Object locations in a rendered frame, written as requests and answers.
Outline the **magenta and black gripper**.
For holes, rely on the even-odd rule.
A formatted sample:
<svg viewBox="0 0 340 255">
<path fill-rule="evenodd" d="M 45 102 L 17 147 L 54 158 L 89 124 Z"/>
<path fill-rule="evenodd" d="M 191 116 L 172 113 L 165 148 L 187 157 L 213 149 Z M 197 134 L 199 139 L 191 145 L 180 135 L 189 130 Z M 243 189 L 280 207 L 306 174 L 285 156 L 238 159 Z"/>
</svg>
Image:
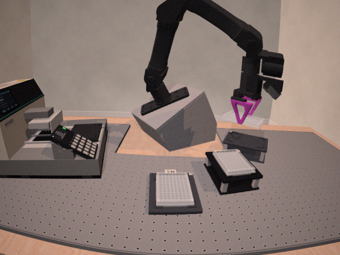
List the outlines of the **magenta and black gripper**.
<svg viewBox="0 0 340 255">
<path fill-rule="evenodd" d="M 247 75 L 259 76 L 258 74 L 241 72 L 240 88 L 234 89 L 233 96 L 231 97 L 231 104 L 233 106 L 238 124 L 242 124 L 248 114 L 249 115 L 253 114 L 253 112 L 255 111 L 255 109 L 257 108 L 257 106 L 259 105 L 259 103 L 262 99 L 261 92 L 256 94 L 256 93 L 251 93 L 251 92 L 245 91 L 246 85 L 247 85 Z M 253 106 L 253 103 L 247 102 L 247 100 L 254 101 L 256 103 Z M 239 117 L 237 105 L 244 106 L 245 112 L 244 112 L 241 119 Z M 252 108 L 252 106 L 253 106 L 253 108 Z M 251 108 L 252 108 L 252 110 L 249 113 Z"/>
</svg>

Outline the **white well plate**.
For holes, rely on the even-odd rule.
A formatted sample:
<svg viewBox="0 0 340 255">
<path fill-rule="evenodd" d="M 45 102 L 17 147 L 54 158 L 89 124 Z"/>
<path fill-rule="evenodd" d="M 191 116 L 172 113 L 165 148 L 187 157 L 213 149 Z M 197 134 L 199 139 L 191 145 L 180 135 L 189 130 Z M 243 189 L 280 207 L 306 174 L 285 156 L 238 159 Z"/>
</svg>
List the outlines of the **white well plate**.
<svg viewBox="0 0 340 255">
<path fill-rule="evenodd" d="M 194 206 L 188 174 L 162 173 L 156 174 L 156 206 L 186 207 Z"/>
<path fill-rule="evenodd" d="M 243 114 L 244 113 L 239 112 L 240 119 L 242 118 Z M 236 116 L 235 116 L 235 112 L 233 110 L 222 115 L 221 120 L 225 120 L 225 121 L 238 124 Z M 264 118 L 260 118 L 260 117 L 256 117 L 256 116 L 252 116 L 248 114 L 244 122 L 241 125 L 259 130 L 264 124 L 265 124 Z"/>
<path fill-rule="evenodd" d="M 238 149 L 214 150 L 212 154 L 227 176 L 255 173 L 254 166 Z"/>
</svg>

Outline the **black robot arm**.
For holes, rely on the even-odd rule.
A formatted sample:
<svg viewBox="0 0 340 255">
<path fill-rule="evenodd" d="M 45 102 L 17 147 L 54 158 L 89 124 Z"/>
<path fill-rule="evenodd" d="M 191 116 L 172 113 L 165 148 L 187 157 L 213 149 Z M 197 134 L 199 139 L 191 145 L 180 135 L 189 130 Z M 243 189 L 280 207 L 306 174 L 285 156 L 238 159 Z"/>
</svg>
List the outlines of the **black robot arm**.
<svg viewBox="0 0 340 255">
<path fill-rule="evenodd" d="M 259 74 L 262 59 L 263 75 L 282 77 L 283 54 L 263 50 L 262 35 L 253 26 L 238 19 L 212 0 L 166 0 L 156 10 L 157 32 L 151 59 L 144 73 L 146 91 L 151 93 L 154 100 L 141 106 L 142 116 L 189 96 L 187 87 L 169 93 L 163 82 L 168 71 L 168 57 L 174 36 L 186 10 L 219 28 L 246 52 L 246 56 L 242 56 L 242 72 Z M 283 80 L 247 75 L 245 91 L 260 93 L 263 81 L 266 81 L 263 89 L 276 100 L 283 90 Z"/>
</svg>

